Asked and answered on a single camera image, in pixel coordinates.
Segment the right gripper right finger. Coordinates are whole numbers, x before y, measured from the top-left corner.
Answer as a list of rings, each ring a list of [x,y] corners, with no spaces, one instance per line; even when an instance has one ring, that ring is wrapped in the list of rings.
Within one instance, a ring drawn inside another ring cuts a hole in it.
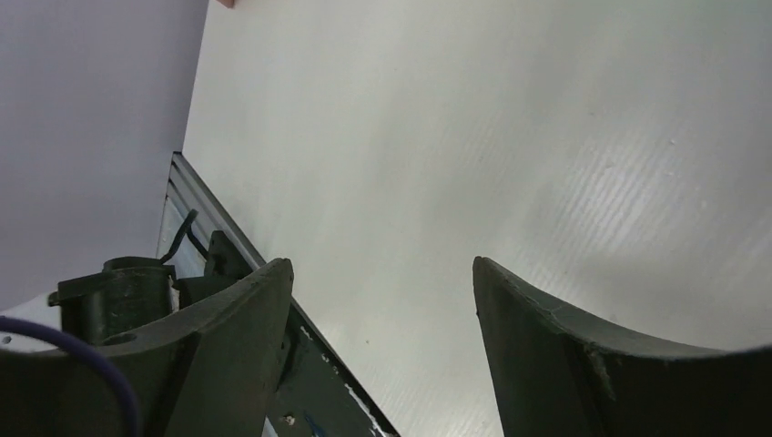
[[[507,436],[768,436],[771,349],[653,337],[537,289],[492,259],[473,295]]]

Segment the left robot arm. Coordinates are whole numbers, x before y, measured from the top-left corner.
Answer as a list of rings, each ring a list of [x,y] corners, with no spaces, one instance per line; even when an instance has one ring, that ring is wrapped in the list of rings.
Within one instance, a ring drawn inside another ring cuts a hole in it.
[[[162,319],[173,311],[170,284],[175,268],[157,259],[111,259],[103,269],[58,283],[11,309],[6,317],[70,333],[92,345]]]

